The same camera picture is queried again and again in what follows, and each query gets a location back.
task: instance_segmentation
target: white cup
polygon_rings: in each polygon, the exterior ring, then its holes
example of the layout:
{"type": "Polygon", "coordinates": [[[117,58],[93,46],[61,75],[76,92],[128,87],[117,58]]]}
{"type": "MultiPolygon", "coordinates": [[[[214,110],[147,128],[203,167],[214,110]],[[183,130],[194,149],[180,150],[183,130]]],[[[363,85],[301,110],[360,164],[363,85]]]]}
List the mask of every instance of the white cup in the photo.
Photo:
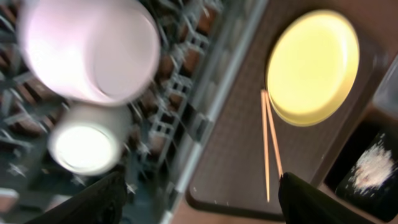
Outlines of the white cup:
{"type": "Polygon", "coordinates": [[[160,38],[147,9],[134,0],[40,0],[22,8],[22,56],[59,95],[121,105],[152,81],[160,38]]]}
{"type": "Polygon", "coordinates": [[[75,174],[105,173],[119,162],[131,122],[127,106],[74,105],[52,131],[49,152],[75,174]]]}

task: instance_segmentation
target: yellow plate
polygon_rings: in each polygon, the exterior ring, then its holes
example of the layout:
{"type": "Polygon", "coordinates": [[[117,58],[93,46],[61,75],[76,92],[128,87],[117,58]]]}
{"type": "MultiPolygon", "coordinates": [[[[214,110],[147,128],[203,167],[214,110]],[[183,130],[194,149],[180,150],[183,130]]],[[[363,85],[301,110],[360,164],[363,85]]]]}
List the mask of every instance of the yellow plate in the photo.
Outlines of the yellow plate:
{"type": "Polygon", "coordinates": [[[309,12],[278,40],[267,89],[277,114],[296,126],[317,124],[344,102],[359,64],[353,26],[337,12],[309,12]]]}

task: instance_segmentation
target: dish rack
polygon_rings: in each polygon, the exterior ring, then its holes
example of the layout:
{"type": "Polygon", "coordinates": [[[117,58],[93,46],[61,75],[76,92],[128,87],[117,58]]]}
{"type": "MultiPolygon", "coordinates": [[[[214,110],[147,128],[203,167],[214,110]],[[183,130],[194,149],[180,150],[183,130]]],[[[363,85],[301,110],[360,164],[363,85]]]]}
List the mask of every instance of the dish rack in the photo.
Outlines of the dish rack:
{"type": "MultiPolygon", "coordinates": [[[[121,221],[170,223],[267,1],[140,2],[157,23],[162,59],[152,84],[128,104],[134,124],[117,165],[129,192],[121,221]]],[[[0,202],[11,201],[0,217],[23,223],[102,176],[72,174],[48,154],[47,138],[73,102],[24,64],[15,35],[22,3],[0,4],[0,202]]]]}

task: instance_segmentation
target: chopstick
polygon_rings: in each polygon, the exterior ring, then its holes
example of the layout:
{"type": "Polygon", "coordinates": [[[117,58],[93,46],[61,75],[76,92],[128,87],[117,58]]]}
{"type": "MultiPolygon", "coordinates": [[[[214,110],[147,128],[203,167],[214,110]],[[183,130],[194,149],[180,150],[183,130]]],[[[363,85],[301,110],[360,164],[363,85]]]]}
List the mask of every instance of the chopstick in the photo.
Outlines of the chopstick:
{"type": "Polygon", "coordinates": [[[278,166],[278,174],[279,174],[279,178],[282,178],[282,175],[283,175],[282,163],[280,162],[278,140],[276,138],[274,119],[272,118],[271,106],[270,106],[270,103],[269,103],[269,94],[268,94],[267,90],[264,90],[264,91],[265,91],[265,95],[266,95],[267,112],[268,112],[268,118],[269,118],[269,126],[271,128],[272,142],[274,143],[276,164],[278,166]]]}
{"type": "Polygon", "coordinates": [[[269,159],[268,159],[268,132],[267,132],[267,91],[261,90],[262,134],[264,142],[264,160],[266,170],[267,201],[269,202],[269,159]]]}

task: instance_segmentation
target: brown tray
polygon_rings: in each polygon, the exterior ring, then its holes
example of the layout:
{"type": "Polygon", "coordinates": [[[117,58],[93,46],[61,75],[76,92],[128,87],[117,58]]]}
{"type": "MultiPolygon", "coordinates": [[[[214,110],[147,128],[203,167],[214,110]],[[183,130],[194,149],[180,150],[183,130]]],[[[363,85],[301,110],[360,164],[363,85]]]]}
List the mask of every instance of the brown tray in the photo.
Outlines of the brown tray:
{"type": "Polygon", "coordinates": [[[307,128],[282,121],[273,111],[284,172],[318,186],[333,165],[359,117],[381,81],[389,61],[386,51],[371,40],[333,1],[269,1],[246,58],[229,91],[186,193],[201,210],[269,220],[283,220],[278,201],[278,175],[272,141],[271,201],[266,200],[260,89],[270,52],[281,33],[296,18],[314,9],[341,12],[359,37],[360,62],[353,88],[328,119],[307,128]]]}

